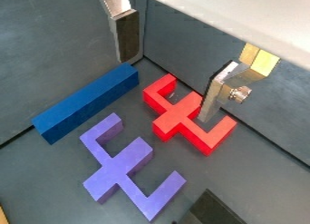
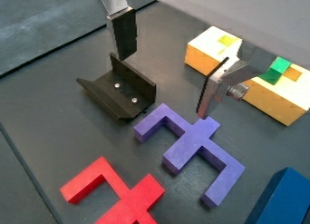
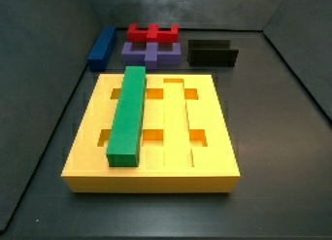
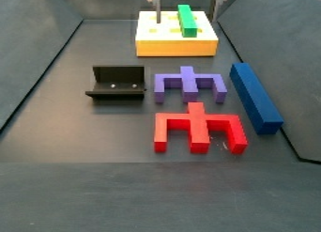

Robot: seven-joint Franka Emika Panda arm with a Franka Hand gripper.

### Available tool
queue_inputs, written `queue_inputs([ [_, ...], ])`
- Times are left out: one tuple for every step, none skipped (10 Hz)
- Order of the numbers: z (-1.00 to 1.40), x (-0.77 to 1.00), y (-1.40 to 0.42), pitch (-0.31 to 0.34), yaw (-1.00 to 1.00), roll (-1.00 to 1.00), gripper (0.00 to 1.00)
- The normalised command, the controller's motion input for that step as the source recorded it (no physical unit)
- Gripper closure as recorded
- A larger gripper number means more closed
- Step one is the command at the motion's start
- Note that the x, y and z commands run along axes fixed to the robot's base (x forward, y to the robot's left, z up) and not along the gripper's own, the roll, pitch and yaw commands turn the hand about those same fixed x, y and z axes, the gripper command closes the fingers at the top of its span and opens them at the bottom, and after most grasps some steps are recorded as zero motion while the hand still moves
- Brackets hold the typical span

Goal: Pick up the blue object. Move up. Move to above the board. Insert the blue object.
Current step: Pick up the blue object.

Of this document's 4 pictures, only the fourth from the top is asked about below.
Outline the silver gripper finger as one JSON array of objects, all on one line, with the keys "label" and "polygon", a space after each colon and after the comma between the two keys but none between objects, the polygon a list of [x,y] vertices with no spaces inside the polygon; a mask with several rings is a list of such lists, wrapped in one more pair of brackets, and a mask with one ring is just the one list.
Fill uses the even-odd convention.
[{"label": "silver gripper finger", "polygon": [[223,5],[223,3],[225,3],[226,1],[227,1],[227,0],[214,0],[213,19],[211,19],[214,22],[217,21],[219,8],[221,8],[221,6]]},{"label": "silver gripper finger", "polygon": [[156,22],[160,23],[162,14],[160,14],[160,0],[147,0],[148,3],[152,4],[155,8],[155,14],[156,14]]}]

